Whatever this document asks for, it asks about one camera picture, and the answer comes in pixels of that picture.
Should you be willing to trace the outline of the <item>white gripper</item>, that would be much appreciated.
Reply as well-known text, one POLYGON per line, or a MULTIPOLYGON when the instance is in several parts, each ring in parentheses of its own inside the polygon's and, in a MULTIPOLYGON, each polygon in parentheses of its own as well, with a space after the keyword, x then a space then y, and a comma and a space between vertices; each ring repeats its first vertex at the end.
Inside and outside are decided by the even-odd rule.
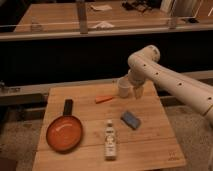
POLYGON ((140 99, 143 95, 142 85, 145 83, 145 78, 136 74, 134 71, 128 71, 128 80, 134 86, 134 95, 136 99, 140 99))

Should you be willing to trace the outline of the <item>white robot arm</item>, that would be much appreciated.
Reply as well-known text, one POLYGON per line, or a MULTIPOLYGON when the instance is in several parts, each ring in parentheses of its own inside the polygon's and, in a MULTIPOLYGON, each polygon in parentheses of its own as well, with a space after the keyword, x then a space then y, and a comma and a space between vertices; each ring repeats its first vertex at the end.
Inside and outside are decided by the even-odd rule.
POLYGON ((128 80, 141 87, 146 79, 175 96, 182 103, 200 113, 213 126, 213 86, 184 76, 158 64, 160 51, 148 45, 128 58, 128 80))

